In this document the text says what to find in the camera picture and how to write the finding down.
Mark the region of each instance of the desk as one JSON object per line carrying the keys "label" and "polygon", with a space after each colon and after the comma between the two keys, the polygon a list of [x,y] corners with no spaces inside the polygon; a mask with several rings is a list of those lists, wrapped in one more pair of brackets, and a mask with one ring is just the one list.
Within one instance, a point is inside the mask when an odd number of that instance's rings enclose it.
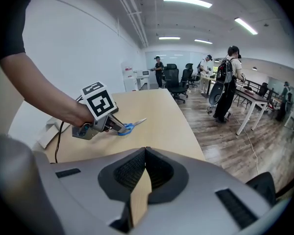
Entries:
{"label": "desk", "polygon": [[205,98],[208,98],[209,97],[209,91],[210,91],[210,84],[211,84],[211,81],[215,81],[216,79],[215,78],[211,78],[211,77],[203,77],[203,79],[206,79],[209,81],[208,83],[208,89],[207,89],[207,94],[205,93],[202,93],[201,95]]}
{"label": "desk", "polygon": [[142,86],[144,85],[144,84],[141,84],[141,80],[144,80],[144,79],[147,79],[147,89],[150,90],[150,78],[149,78],[149,75],[136,77],[137,84],[138,84],[138,90],[140,90],[142,88]]}
{"label": "desk", "polygon": [[277,108],[280,104],[282,104],[282,100],[276,97],[273,98],[272,102],[274,108]]}
{"label": "desk", "polygon": [[263,115],[263,113],[265,111],[265,108],[266,108],[268,101],[265,98],[263,98],[257,94],[249,94],[245,91],[240,91],[238,89],[236,89],[236,94],[251,101],[250,109],[249,109],[242,125],[240,126],[239,130],[236,132],[236,135],[239,135],[242,132],[242,130],[244,129],[246,123],[248,122],[248,119],[250,118],[250,116],[255,108],[255,105],[257,104],[257,105],[260,105],[262,109],[261,109],[260,115],[258,116],[256,122],[252,126],[251,130],[253,131],[256,128],[256,125],[258,124],[261,116]]}
{"label": "desk", "polygon": [[[90,141],[72,137],[71,127],[61,135],[59,162],[84,160],[115,154],[132,148],[151,146],[191,158],[205,160],[188,122],[167,89],[113,94],[119,111],[114,115],[123,123],[146,121],[137,125],[131,134],[118,136],[115,132],[99,133]],[[54,162],[57,136],[46,148],[50,162]],[[150,179],[145,170],[131,194],[133,222],[147,210],[151,192]]]}

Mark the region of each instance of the ceiling light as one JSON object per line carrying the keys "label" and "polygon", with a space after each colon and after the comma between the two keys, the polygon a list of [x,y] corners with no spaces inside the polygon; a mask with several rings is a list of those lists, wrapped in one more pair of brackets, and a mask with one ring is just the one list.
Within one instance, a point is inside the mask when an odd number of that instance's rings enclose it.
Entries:
{"label": "ceiling light", "polygon": [[204,2],[204,1],[201,1],[201,0],[163,0],[163,1],[186,2],[186,3],[200,5],[200,6],[203,6],[203,7],[206,7],[206,8],[210,8],[212,6],[211,3]]}
{"label": "ceiling light", "polygon": [[195,42],[201,42],[201,43],[206,43],[206,44],[212,44],[211,42],[209,41],[204,41],[204,40],[199,40],[199,39],[195,39]]}
{"label": "ceiling light", "polygon": [[166,39],[174,39],[174,40],[179,40],[180,37],[159,37],[159,40],[166,40]]}
{"label": "ceiling light", "polygon": [[252,27],[250,27],[247,23],[245,23],[242,19],[236,18],[236,22],[238,22],[241,26],[243,26],[245,29],[247,29],[251,34],[257,35],[258,32],[254,30]]}

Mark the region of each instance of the black and white marker cube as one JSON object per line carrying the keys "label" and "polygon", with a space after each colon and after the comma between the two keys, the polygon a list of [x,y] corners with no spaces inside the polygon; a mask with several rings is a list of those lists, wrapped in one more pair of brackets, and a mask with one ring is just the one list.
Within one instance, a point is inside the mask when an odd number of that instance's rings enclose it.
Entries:
{"label": "black and white marker cube", "polygon": [[95,120],[103,118],[117,108],[107,86],[100,81],[81,89],[80,92]]}

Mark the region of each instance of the blue scissors handle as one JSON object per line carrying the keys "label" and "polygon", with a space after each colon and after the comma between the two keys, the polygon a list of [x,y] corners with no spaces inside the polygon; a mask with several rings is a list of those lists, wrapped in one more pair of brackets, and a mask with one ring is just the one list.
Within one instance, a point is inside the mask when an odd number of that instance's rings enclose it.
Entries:
{"label": "blue scissors handle", "polygon": [[118,133],[119,136],[125,136],[127,134],[130,134],[134,129],[134,125],[132,123],[125,123],[124,126],[128,131],[124,133]]}

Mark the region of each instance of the white cable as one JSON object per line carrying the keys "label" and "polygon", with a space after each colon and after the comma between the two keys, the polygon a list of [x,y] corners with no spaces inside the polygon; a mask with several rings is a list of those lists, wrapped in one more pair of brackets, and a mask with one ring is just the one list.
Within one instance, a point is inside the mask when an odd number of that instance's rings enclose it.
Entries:
{"label": "white cable", "polygon": [[[233,117],[236,119],[237,123],[239,123],[239,125],[241,125],[240,122],[237,120],[237,118],[234,116],[234,114],[233,114]],[[243,128],[243,130],[244,130],[244,132],[246,133],[246,135],[247,135],[247,137],[248,137],[248,141],[249,141],[249,143],[250,143],[250,145],[251,145],[251,149],[253,150],[253,152],[254,152],[254,154],[255,154],[255,157],[256,157],[256,170],[257,170],[257,175],[259,175],[259,172],[258,172],[258,157],[257,157],[257,155],[256,155],[256,153],[255,153],[255,151],[254,151],[253,144],[251,143],[251,141],[250,141],[250,139],[249,139],[249,135],[247,134],[247,132],[245,131],[244,128]]]}

